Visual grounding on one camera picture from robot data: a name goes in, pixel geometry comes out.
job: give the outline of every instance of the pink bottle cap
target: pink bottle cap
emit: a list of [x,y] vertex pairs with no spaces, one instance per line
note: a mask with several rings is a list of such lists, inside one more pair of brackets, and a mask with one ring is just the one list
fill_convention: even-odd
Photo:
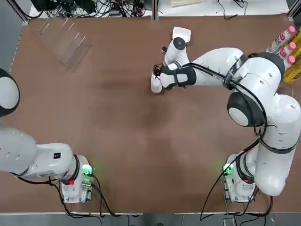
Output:
[[286,60],[290,65],[292,65],[293,63],[295,63],[296,58],[294,56],[290,55]]
[[287,45],[288,49],[293,51],[296,48],[296,44],[292,41],[290,44]]
[[296,31],[295,27],[294,26],[289,26],[288,29],[287,29],[287,32],[289,34],[294,34]]

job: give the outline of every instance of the yellow box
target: yellow box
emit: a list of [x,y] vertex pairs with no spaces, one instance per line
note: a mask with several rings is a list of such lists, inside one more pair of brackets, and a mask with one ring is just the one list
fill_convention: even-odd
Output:
[[301,59],[301,48],[296,49],[291,55],[296,58],[296,62],[299,61]]
[[291,38],[289,38],[289,40],[286,41],[286,43],[283,46],[287,46],[292,41],[296,43],[297,46],[301,45],[301,27]]
[[300,76],[301,76],[301,60],[298,60],[284,73],[284,82],[293,83]]

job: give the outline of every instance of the gray robot arm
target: gray robot arm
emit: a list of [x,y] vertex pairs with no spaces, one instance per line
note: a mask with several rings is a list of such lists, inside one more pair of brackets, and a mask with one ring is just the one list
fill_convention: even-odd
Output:
[[[163,65],[154,67],[151,76],[154,93],[174,87],[225,86],[224,78],[191,66],[186,54],[186,43],[181,38],[176,39],[167,48]],[[231,166],[231,175],[226,178],[233,202],[248,202],[255,185],[266,194],[279,195],[291,167],[301,131],[301,109],[294,98],[276,93],[283,77],[284,65],[275,57],[267,53],[246,57],[239,49],[220,48],[193,61],[224,76],[230,74],[231,79],[257,97],[265,109],[267,123],[273,125],[266,128],[258,145],[237,158]],[[234,88],[227,103],[231,119],[245,127],[263,125],[265,118],[259,103],[245,89],[230,84]],[[236,156],[230,156],[227,164]]]

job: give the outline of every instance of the clear acrylic box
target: clear acrylic box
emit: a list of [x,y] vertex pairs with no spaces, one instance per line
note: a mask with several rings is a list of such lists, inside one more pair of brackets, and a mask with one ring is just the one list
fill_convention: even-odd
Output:
[[78,31],[74,20],[66,16],[61,6],[51,13],[37,35],[58,61],[72,71],[90,46],[86,36]]

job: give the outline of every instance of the floor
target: floor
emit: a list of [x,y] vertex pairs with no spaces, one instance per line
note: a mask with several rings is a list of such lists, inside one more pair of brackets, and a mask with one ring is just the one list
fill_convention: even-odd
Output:
[[[244,215],[236,217],[237,225],[254,217]],[[125,216],[113,218],[111,216],[102,219],[103,226],[233,226],[233,217],[216,214],[199,222],[199,215],[182,214],[143,214],[138,217]],[[301,214],[277,213],[267,216],[266,226],[295,226],[301,222]],[[72,219],[65,214],[37,214],[37,215],[0,215],[1,226],[99,226],[100,221],[96,218]],[[264,218],[245,223],[244,226],[264,226]]]
[[0,24],[0,68],[9,72],[23,22],[15,15],[15,12],[6,1],[0,1],[0,21],[2,21]]

